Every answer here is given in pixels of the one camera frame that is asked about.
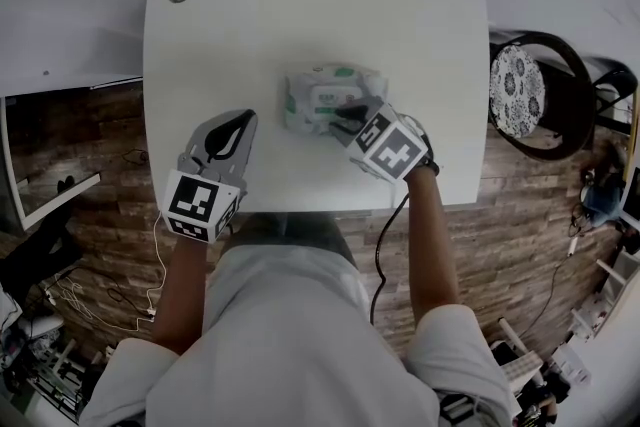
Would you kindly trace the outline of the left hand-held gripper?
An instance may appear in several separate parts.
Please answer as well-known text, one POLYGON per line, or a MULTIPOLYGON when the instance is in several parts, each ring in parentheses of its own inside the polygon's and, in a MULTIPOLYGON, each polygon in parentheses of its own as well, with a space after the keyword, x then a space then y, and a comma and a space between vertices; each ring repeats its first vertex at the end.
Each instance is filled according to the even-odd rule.
POLYGON ((221 235, 247 193, 244 172, 257 125, 254 110, 240 109, 196 128, 167 182, 161 212, 172 233, 207 244, 221 235))

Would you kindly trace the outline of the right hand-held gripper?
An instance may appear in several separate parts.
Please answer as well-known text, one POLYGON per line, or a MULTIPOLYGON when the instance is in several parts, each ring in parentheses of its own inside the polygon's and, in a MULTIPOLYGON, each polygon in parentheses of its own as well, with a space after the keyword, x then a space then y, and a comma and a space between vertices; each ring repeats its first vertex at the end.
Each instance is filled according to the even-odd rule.
POLYGON ((394 184, 415 168, 433 169, 433 150, 422 126, 378 96, 348 102, 335 114, 347 120, 330 122, 329 132, 363 171, 394 184))

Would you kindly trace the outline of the wet wipes packet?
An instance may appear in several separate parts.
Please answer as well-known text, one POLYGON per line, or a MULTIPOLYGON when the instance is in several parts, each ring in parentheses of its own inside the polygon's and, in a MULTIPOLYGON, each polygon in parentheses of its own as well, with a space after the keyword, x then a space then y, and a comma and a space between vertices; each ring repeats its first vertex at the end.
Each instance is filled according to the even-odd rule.
POLYGON ((366 96, 386 99, 389 88, 380 72, 348 64, 294 68, 284 81, 284 124, 298 135, 328 136, 338 108, 366 96))

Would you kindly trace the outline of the person's left forearm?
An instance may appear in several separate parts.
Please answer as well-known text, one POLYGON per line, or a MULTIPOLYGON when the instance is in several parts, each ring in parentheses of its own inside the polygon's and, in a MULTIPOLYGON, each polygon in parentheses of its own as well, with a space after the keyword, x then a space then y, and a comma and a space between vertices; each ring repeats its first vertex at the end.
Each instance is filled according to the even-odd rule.
POLYGON ((180 237, 174 247, 152 327, 152 341, 178 355, 202 334, 207 245, 180 237))

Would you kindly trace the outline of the person's right forearm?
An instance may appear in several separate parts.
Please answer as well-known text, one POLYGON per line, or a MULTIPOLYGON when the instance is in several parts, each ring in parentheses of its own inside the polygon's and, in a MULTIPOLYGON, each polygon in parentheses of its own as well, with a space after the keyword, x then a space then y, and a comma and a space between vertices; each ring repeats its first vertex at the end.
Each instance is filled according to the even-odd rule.
POLYGON ((414 321, 460 302, 455 256, 436 175, 426 166, 406 176, 409 198, 409 290, 414 321))

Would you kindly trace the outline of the white square table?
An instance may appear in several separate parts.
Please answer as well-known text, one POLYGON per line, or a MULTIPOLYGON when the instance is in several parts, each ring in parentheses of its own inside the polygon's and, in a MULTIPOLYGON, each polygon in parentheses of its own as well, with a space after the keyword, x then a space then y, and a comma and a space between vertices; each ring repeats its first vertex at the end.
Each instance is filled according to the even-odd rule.
POLYGON ((243 211, 395 206, 404 186, 363 173, 331 137, 285 127, 285 74, 329 63, 386 77, 391 105, 428 133, 443 202, 476 201, 487 132, 485 0, 147 0, 143 97, 156 196, 200 123, 251 109, 258 127, 243 211))

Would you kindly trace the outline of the person's dark trousers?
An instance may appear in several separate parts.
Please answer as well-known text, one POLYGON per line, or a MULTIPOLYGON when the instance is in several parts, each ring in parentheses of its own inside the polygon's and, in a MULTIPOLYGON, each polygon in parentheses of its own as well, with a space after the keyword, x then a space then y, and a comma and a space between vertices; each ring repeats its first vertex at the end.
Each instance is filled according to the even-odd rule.
POLYGON ((357 267, 334 219, 324 212, 254 213, 224 244, 221 254, 248 245, 301 246, 341 255, 357 267))

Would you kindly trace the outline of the floral seat cushion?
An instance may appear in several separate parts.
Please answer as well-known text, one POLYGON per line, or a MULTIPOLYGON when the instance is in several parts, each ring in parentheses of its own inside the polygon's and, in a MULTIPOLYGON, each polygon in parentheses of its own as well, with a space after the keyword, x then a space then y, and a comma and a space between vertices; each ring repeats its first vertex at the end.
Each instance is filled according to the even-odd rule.
POLYGON ((545 84, 536 60, 521 46, 508 45, 492 61, 489 111, 509 137, 530 135, 543 116, 545 84))

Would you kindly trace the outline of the round dark wicker chair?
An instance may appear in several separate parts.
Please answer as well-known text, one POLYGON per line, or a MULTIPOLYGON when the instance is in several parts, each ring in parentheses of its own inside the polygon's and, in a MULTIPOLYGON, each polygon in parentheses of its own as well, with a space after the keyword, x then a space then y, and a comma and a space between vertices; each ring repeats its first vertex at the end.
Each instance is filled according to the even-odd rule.
POLYGON ((515 148, 530 158, 540 161, 560 161, 581 150, 592 135, 595 123, 596 96, 587 69, 573 48, 561 38, 544 33, 526 32, 508 42, 490 45, 490 68, 500 50, 508 45, 539 45, 555 52, 570 69, 568 73, 537 61, 545 84, 545 108, 538 126, 562 138, 561 144, 553 148, 536 148, 523 143, 525 137, 515 139, 499 130, 489 117, 498 133, 515 148))

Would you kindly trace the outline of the person's white shirt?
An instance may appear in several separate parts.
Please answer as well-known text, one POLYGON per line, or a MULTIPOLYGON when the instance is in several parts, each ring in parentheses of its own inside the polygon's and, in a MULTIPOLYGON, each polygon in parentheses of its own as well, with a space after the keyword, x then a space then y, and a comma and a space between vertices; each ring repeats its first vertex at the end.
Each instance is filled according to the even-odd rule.
POLYGON ((116 348, 81 427, 510 427, 513 399, 473 311, 445 305, 398 356, 369 323, 343 256, 239 246, 211 275, 183 354, 116 348))

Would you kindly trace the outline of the black folding chair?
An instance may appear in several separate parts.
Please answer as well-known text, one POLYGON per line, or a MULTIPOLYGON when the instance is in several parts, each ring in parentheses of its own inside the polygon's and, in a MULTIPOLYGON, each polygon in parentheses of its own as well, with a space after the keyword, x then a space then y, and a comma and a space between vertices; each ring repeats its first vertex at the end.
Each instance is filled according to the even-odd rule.
POLYGON ((625 64, 605 57, 594 58, 593 64, 603 74, 593 82, 596 95, 597 125, 629 134, 634 121, 634 101, 638 81, 625 64))

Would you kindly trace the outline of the white frame desk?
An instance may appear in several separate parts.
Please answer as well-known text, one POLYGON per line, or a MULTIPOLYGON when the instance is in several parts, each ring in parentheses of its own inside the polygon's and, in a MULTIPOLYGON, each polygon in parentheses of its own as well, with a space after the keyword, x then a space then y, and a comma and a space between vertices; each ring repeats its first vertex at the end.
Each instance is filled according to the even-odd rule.
POLYGON ((26 214, 15 178, 7 124, 7 98, 0 97, 0 232, 22 235, 56 209, 89 190, 101 181, 99 173, 74 184, 57 194, 33 212, 26 214))

